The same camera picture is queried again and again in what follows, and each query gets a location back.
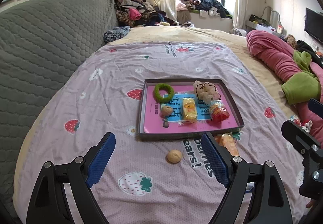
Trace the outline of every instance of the candy bag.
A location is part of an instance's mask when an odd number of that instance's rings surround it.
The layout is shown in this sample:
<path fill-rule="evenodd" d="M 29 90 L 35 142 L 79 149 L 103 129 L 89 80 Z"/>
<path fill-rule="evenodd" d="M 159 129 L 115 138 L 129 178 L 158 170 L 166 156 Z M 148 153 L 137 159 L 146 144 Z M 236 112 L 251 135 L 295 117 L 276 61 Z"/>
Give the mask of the candy bag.
<path fill-rule="evenodd" d="M 210 116 L 214 123 L 219 123 L 227 118 L 230 114 L 221 100 L 212 101 L 209 107 Z"/>
<path fill-rule="evenodd" d="M 194 123 L 197 120 L 196 105 L 193 98 L 183 98 L 183 120 Z"/>

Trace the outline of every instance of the green ring toy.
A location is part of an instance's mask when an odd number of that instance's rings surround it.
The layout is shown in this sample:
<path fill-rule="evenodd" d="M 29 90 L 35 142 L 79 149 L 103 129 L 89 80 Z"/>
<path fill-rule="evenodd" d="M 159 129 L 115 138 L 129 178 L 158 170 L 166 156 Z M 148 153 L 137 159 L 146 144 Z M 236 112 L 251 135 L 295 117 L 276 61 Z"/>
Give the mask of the green ring toy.
<path fill-rule="evenodd" d="M 162 97 L 160 94 L 159 94 L 159 90 L 165 90 L 167 93 L 168 93 L 168 96 L 167 97 Z M 158 103 L 168 103 L 170 102 L 173 97 L 174 97 L 174 89 L 173 87 L 171 87 L 170 85 L 168 84 L 157 84 L 155 86 L 155 89 L 154 89 L 154 97 L 155 97 L 155 100 L 158 102 Z"/>

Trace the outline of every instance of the yellow snack bag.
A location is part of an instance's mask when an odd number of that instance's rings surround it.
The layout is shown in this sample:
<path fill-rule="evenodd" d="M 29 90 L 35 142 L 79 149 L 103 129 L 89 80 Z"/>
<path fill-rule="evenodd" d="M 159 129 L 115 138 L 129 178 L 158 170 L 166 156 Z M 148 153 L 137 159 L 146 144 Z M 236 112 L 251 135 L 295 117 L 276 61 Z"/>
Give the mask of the yellow snack bag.
<path fill-rule="evenodd" d="M 197 120 L 197 110 L 193 98 L 183 98 L 183 120 L 194 123 Z"/>

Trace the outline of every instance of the blue gripper pad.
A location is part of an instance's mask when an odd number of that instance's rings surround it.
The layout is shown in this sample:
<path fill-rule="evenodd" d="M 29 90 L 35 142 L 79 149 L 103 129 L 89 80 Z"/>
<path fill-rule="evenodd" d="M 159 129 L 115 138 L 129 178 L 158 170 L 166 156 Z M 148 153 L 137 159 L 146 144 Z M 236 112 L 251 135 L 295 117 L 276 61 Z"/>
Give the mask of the blue gripper pad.
<path fill-rule="evenodd" d="M 88 167 L 88 178 L 85 182 L 88 188 L 99 182 L 115 147 L 116 136 L 111 133 Z"/>
<path fill-rule="evenodd" d="M 230 184 L 230 180 L 225 163 L 206 134 L 202 135 L 201 144 L 206 158 L 215 173 L 216 179 L 226 188 Z"/>

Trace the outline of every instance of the green cloth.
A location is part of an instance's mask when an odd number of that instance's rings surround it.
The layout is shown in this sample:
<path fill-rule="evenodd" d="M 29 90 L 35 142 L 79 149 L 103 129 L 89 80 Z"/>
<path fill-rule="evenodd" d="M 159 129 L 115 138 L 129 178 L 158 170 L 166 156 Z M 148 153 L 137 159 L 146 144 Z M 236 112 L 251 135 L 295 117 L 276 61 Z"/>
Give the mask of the green cloth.
<path fill-rule="evenodd" d="M 307 102 L 311 98 L 320 100 L 321 97 L 319 79 L 310 76 L 307 72 L 294 74 L 282 85 L 282 89 L 290 105 Z"/>
<path fill-rule="evenodd" d="M 298 65 L 299 69 L 303 72 L 309 74 L 311 77 L 316 77 L 315 74 L 311 72 L 309 65 L 311 64 L 312 56 L 308 52 L 299 52 L 294 50 L 293 55 L 294 62 Z"/>

